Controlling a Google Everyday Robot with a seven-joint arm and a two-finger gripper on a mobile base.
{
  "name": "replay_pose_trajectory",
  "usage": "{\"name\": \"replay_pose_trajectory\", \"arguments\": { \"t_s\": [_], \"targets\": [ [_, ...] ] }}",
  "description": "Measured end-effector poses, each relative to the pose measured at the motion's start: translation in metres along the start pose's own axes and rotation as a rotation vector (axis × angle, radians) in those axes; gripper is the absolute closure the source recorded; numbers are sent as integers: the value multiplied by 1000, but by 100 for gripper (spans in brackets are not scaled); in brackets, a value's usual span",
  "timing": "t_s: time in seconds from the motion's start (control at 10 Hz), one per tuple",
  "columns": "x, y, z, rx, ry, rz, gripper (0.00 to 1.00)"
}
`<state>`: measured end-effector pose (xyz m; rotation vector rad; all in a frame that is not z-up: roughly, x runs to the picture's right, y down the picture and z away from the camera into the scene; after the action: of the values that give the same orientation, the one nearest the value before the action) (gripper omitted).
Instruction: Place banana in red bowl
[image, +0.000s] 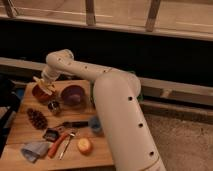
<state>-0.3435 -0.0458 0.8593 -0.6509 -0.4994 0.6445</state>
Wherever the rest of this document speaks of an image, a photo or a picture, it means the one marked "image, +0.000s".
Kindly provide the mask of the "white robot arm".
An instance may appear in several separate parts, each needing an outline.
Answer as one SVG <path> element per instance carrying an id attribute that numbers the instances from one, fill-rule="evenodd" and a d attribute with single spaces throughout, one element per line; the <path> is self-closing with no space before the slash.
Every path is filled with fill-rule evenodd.
<path id="1" fill-rule="evenodd" d="M 46 56 L 40 88 L 50 91 L 61 74 L 93 83 L 93 100 L 116 171 L 167 171 L 138 102 L 139 78 L 130 72 L 76 61 L 68 50 Z"/>

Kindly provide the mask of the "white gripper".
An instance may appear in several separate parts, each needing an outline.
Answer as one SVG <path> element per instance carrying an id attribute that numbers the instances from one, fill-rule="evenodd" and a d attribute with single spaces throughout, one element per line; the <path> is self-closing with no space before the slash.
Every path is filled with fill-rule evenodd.
<path id="1" fill-rule="evenodd" d="M 59 78 L 60 74 L 55 71 L 54 69 L 52 69 L 49 66 L 45 66 L 42 73 L 41 73 L 41 77 L 42 78 L 38 78 L 36 76 L 33 76 L 33 80 L 37 83 L 37 84 L 44 84 L 44 81 L 46 83 L 52 83 L 54 81 L 56 81 Z M 51 92 L 55 92 L 55 86 L 53 84 L 47 84 L 46 85 L 46 89 L 48 91 Z"/>

